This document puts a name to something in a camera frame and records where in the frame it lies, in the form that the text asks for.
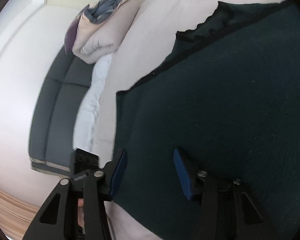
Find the left human hand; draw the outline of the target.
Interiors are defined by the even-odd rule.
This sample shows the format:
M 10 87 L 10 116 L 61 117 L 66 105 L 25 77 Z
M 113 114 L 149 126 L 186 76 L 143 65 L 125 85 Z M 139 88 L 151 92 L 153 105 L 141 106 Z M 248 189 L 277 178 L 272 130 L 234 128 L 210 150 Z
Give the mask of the left human hand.
M 78 221 L 78 225 L 81 228 L 84 228 L 84 200 L 83 200 L 83 198 L 78 199 L 77 221 Z

